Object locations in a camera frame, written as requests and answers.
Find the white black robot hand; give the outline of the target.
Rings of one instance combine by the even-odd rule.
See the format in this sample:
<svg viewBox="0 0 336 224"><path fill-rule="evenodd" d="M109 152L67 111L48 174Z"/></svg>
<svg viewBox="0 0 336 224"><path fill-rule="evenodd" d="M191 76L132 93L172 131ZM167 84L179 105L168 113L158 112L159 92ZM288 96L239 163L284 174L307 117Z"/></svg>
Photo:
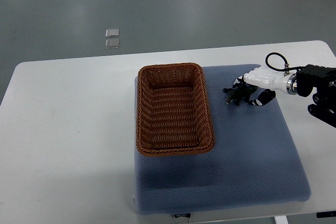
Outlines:
<svg viewBox="0 0 336 224"><path fill-rule="evenodd" d="M250 105L263 106L275 98L276 90L286 94L297 94L297 76L289 70L275 71L268 67L257 67L238 77L232 88L243 85L256 86L264 91L254 100L249 101Z"/></svg>

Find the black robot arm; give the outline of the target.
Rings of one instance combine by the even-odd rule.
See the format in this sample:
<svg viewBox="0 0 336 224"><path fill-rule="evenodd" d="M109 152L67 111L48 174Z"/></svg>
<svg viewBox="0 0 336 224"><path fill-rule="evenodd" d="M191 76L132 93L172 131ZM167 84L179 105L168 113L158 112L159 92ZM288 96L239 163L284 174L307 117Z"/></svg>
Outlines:
<svg viewBox="0 0 336 224"><path fill-rule="evenodd" d="M278 69L268 62L270 56L279 56L284 61L284 68ZM308 105L308 112L315 118L335 127L335 67L322 67L308 64L289 67L287 59L280 53L271 52L266 56L266 66L278 72L296 71L296 92L301 97L312 95L313 104Z"/></svg>

